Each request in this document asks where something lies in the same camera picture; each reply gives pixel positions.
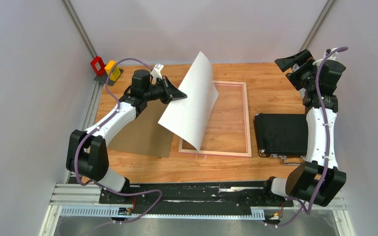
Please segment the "Great Wall photo print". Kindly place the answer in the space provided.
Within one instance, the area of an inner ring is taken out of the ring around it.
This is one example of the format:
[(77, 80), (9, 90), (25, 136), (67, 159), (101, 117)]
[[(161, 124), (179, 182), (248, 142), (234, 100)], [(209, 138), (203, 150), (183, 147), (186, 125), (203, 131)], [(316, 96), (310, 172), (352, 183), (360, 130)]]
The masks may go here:
[(199, 52), (178, 90), (187, 98), (172, 101), (158, 124), (200, 151), (212, 109), (219, 96), (213, 81), (212, 64)]

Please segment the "grey backing board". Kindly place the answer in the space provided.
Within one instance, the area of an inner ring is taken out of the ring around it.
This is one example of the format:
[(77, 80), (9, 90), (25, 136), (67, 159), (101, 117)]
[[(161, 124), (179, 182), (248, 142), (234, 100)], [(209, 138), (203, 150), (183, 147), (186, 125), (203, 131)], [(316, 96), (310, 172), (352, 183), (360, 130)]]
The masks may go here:
[(148, 102), (146, 109), (112, 139), (108, 148), (168, 158), (173, 133), (158, 124), (166, 107), (160, 100)]

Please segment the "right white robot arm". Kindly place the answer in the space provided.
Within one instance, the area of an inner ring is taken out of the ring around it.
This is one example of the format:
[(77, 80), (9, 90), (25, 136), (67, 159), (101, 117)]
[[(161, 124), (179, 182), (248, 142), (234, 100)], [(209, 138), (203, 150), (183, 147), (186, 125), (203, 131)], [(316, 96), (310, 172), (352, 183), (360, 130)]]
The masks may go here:
[(339, 110), (334, 94), (346, 67), (337, 55), (346, 47), (325, 51), (314, 59), (309, 50), (276, 59), (296, 90), (303, 90), (303, 114), (257, 114), (253, 118), (258, 154), (263, 157), (299, 155), (303, 162), (286, 178), (270, 177), (261, 198), (267, 205), (285, 199), (327, 206), (344, 186), (346, 173), (338, 169), (334, 126)]

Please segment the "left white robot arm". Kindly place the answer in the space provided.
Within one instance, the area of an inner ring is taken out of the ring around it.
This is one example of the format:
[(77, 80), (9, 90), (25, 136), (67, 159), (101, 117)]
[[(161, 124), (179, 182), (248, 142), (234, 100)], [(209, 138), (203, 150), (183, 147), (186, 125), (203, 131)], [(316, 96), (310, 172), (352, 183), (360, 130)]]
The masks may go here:
[(107, 147), (112, 139), (147, 107), (149, 101), (163, 104), (187, 98), (159, 70), (135, 70), (131, 85), (117, 99), (114, 108), (99, 122), (86, 130), (74, 130), (69, 137), (66, 169), (74, 172), (80, 185), (87, 177), (119, 203), (132, 196), (129, 179), (109, 167)]

